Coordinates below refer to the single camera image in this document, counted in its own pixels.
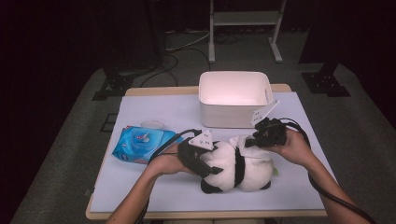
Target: person's right hand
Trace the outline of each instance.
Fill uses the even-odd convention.
[[[288,139],[284,146],[268,147],[266,150],[273,151],[287,161],[302,165],[305,168],[318,160],[300,133],[287,129],[286,134]]]

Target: metal stand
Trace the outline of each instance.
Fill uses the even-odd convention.
[[[209,24],[209,62],[215,62],[214,27],[226,25],[274,25],[275,30],[272,37],[269,37],[269,44],[274,53],[277,63],[282,63],[279,49],[276,45],[280,23],[283,19],[287,0],[282,0],[279,11],[249,11],[249,12],[215,12],[214,0],[210,0],[210,24]]]

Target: blue package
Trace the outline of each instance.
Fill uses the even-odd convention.
[[[175,135],[175,132],[169,130],[127,126],[122,129],[112,155],[122,161],[147,164],[155,150]]]

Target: black cable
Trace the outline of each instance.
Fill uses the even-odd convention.
[[[303,138],[304,138],[305,142],[308,144],[309,148],[311,148],[311,144],[309,143],[309,139],[308,139],[308,136],[307,136],[306,132],[301,128],[301,126],[296,121],[294,121],[293,119],[288,119],[288,120],[290,120],[292,122],[289,122],[286,125],[294,128],[298,132],[300,132],[303,135]],[[332,201],[334,201],[336,203],[339,203],[339,204],[343,205],[345,208],[347,208],[347,209],[351,210],[352,212],[356,213],[357,215],[363,217],[364,219],[366,219],[371,224],[375,224],[376,223],[373,220],[372,217],[370,217],[367,213],[365,213],[364,211],[359,209],[359,207],[357,207],[357,206],[355,206],[355,205],[353,205],[351,203],[348,203],[348,202],[346,202],[346,201],[344,201],[344,200],[342,200],[342,199],[330,194],[329,192],[327,192],[325,189],[323,189],[314,180],[314,178],[310,174],[308,174],[308,179],[309,179],[309,182],[311,183],[312,187],[315,190],[317,190],[318,193],[320,193],[321,195],[325,196],[326,198],[328,198],[328,199],[330,199],[330,200],[332,200]]]
[[[198,50],[198,49],[177,49],[177,50],[173,50],[171,53],[176,53],[176,52],[179,52],[179,51],[182,51],[182,50],[195,50],[195,51],[201,53],[201,54],[204,56],[205,61],[206,61],[206,63],[207,63],[207,70],[208,70],[208,71],[211,70],[210,62],[209,62],[209,59],[207,58],[206,54],[204,54],[202,51],[200,51],[200,50]]]
[[[186,48],[186,47],[189,47],[189,46],[192,46],[192,45],[196,45],[196,44],[198,44],[198,43],[201,43],[202,41],[206,40],[208,37],[209,37],[209,32],[206,32],[205,35],[199,37],[198,39],[195,39],[195,40],[191,41],[191,42],[188,43],[188,44],[185,44],[185,45],[182,45],[182,46],[179,46],[179,47],[176,47],[176,48],[172,48],[172,49],[166,49],[166,51],[172,52],[172,51],[175,51],[175,50],[178,50],[178,49],[184,49],[184,48]]]
[[[161,155],[177,155],[177,153],[163,153],[162,152],[169,147],[172,143],[174,143],[179,137],[181,137],[183,134],[185,133],[194,133],[194,135],[198,135],[200,134],[202,131],[201,130],[195,130],[195,129],[188,129],[184,132],[178,133],[175,136],[173,136],[171,139],[169,139],[168,141],[166,141],[162,146],[160,146],[159,148],[157,148],[155,150],[155,152],[151,155],[150,159],[148,160],[148,164],[150,164],[152,162],[152,160],[154,160],[155,158],[157,158],[158,156]],[[142,212],[140,213],[139,217],[137,218],[137,221],[135,222],[135,224],[143,224],[143,219],[148,211],[149,208],[149,199],[148,202],[146,203],[146,206],[143,208]]]
[[[178,86],[178,78],[170,70],[166,70],[166,73],[171,76],[171,78],[175,81],[175,85]]]
[[[234,44],[236,42],[242,41],[245,39],[245,36],[243,34],[236,34],[236,35],[231,35],[228,32],[225,33],[221,33],[221,34],[215,34],[215,40],[214,42],[216,44],[220,44],[220,45],[231,45]]]
[[[177,57],[175,57],[175,56],[173,56],[173,55],[171,55],[171,54],[168,54],[168,55],[166,55],[166,56],[169,56],[169,57],[174,58],[174,59],[176,60],[175,64],[174,64],[172,67],[170,67],[170,68],[167,68],[167,69],[165,69],[165,70],[163,70],[163,71],[161,71],[161,72],[158,72],[158,73],[156,73],[156,74],[153,74],[153,75],[149,76],[148,78],[146,78],[146,79],[140,84],[139,88],[143,87],[143,85],[144,85],[146,82],[148,82],[150,79],[152,79],[152,78],[154,78],[154,77],[156,77],[156,76],[158,76],[158,75],[160,75],[160,74],[166,73],[166,72],[168,72],[168,71],[174,69],[174,68],[177,66],[177,64],[178,64],[178,59],[177,59]]]
[[[150,67],[150,68],[148,68],[147,70],[144,70],[144,71],[133,72],[132,74],[121,75],[121,76],[122,76],[122,77],[125,77],[126,80],[135,79],[136,77],[140,77],[140,76],[143,76],[143,75],[147,75],[147,74],[153,72],[153,71],[156,70],[156,69],[157,69],[156,66],[152,66],[152,67]]]

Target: plastic container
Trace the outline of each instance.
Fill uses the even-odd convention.
[[[260,72],[219,71],[201,74],[201,121],[212,128],[254,128],[253,111],[273,102],[267,75]]]

